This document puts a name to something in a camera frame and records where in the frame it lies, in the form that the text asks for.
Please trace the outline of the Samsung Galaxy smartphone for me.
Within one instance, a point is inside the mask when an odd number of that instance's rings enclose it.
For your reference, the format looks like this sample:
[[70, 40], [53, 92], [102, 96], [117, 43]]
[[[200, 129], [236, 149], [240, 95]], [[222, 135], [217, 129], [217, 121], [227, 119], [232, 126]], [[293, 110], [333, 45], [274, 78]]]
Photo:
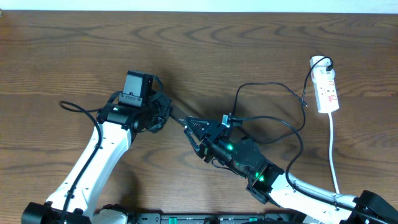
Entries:
[[186, 126], [185, 119], [188, 115], [184, 113], [180, 108], [178, 108], [176, 105], [171, 104], [170, 106], [170, 117], [176, 121], [179, 125], [182, 127]]

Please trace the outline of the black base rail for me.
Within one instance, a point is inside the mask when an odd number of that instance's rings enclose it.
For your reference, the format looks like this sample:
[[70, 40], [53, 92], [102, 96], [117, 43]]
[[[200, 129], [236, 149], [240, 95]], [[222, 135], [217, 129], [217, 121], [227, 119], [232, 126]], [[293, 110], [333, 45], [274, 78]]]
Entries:
[[238, 224], [293, 222], [292, 213], [265, 214], [160, 214], [138, 213], [130, 223], [136, 224]]

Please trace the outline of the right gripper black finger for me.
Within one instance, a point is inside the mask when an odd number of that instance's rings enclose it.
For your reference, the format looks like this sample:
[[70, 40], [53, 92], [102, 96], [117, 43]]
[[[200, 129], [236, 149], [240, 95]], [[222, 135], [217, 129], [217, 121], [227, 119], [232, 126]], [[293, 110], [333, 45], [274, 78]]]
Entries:
[[198, 140], [215, 140], [228, 130], [225, 125], [214, 119], [187, 117], [185, 122]]
[[185, 126], [185, 129], [184, 129], [183, 132], [186, 135], [186, 137], [187, 137], [191, 147], [193, 148], [195, 154], [198, 155], [198, 156], [204, 156], [205, 153], [204, 153], [203, 148], [201, 148], [200, 145], [198, 145], [197, 142], [192, 137], [192, 134], [193, 134], [192, 130], [188, 126]]

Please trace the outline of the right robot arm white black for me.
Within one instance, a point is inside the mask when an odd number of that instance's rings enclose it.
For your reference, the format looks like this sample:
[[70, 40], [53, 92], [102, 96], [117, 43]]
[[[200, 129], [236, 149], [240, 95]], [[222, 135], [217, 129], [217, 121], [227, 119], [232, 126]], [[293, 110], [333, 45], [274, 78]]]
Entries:
[[321, 189], [268, 160], [254, 141], [233, 143], [230, 128], [217, 120], [187, 117], [183, 122], [197, 156], [218, 161], [246, 179], [247, 191], [263, 204], [295, 210], [322, 223], [397, 223], [397, 210], [374, 192], [354, 196]]

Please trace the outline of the white power strip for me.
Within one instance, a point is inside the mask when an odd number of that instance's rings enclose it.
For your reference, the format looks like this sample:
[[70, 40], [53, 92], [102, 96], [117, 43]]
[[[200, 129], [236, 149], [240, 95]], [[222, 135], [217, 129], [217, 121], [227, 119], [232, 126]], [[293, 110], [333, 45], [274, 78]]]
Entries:
[[316, 55], [310, 59], [311, 73], [317, 109], [329, 114], [339, 109], [332, 59]]

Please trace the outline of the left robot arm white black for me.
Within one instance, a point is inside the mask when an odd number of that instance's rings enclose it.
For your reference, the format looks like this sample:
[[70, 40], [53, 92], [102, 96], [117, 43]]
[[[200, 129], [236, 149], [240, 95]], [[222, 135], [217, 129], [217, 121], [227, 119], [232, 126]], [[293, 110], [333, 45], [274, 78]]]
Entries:
[[22, 213], [22, 223], [134, 223], [134, 214], [119, 205], [99, 212], [96, 204], [102, 189], [122, 155], [137, 134], [160, 131], [170, 114], [171, 100], [155, 75], [128, 71], [124, 89], [113, 93], [97, 116], [88, 145], [67, 178], [43, 204], [31, 202]]

